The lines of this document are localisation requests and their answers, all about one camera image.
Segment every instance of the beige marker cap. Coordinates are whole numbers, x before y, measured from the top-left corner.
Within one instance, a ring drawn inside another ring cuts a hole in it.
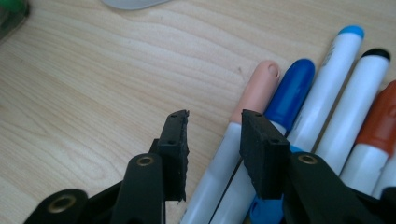
[[[230,117],[230,122],[242,123],[243,109],[263,113],[274,94],[279,77],[280,69],[277,63],[273,61],[259,63]]]

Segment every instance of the green object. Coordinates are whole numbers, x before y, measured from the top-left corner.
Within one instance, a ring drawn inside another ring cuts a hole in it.
[[[0,7],[13,13],[22,12],[26,9],[26,1],[23,0],[0,0]]]
[[[28,15],[27,0],[0,0],[0,44]]]

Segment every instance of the white object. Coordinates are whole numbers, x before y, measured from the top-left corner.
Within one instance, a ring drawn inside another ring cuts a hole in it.
[[[337,175],[389,67],[388,58],[375,55],[376,52],[367,55],[367,52],[358,61],[315,152]]]
[[[396,187],[396,156],[393,155],[385,165],[378,182],[375,185],[372,196],[379,199],[382,190],[387,187]]]
[[[294,147],[307,152],[312,150],[361,47],[362,40],[363,30],[358,26],[348,26],[341,30],[332,42],[288,135],[288,140]]]
[[[271,123],[283,134],[286,128],[271,121]],[[210,223],[213,224],[240,224],[244,221],[251,202],[256,196],[256,190],[251,184],[250,176],[245,164],[241,162],[233,177],[233,181],[222,198],[219,208]]]
[[[388,153],[377,147],[357,144],[340,175],[349,187],[371,195],[388,159]]]
[[[209,223],[240,155],[241,125],[231,122],[180,223]]]

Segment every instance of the blue marker cap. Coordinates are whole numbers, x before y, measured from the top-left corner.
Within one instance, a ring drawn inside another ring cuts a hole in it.
[[[265,110],[265,117],[290,131],[314,75],[315,66],[310,60],[300,59],[292,64]]]
[[[255,197],[250,206],[250,221],[252,224],[280,223],[283,218],[283,196],[280,200],[263,200]]]
[[[291,153],[303,152],[303,150],[300,149],[299,147],[295,147],[294,145],[290,145],[290,152]]]
[[[344,27],[340,32],[338,32],[339,35],[346,33],[352,33],[355,35],[359,35],[361,38],[364,38],[364,30],[358,25],[348,25]]]

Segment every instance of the marker cap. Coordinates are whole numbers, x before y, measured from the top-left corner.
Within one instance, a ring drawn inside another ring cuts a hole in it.
[[[364,30],[359,25],[348,25],[338,32],[338,34],[355,34],[364,38]]]
[[[380,56],[390,61],[390,54],[385,49],[369,49],[361,55],[361,57],[366,56]]]
[[[292,64],[265,110],[265,117],[290,131],[314,75],[315,66],[309,59],[300,59]]]
[[[262,113],[270,102],[279,81],[279,66],[273,61],[263,61],[257,65],[239,100],[231,122],[242,123],[242,110]]]
[[[396,143],[396,80],[378,94],[355,143],[381,148],[390,156],[393,154]]]
[[[279,223],[284,216],[282,200],[263,200],[256,196],[250,206],[249,217],[253,224]]]

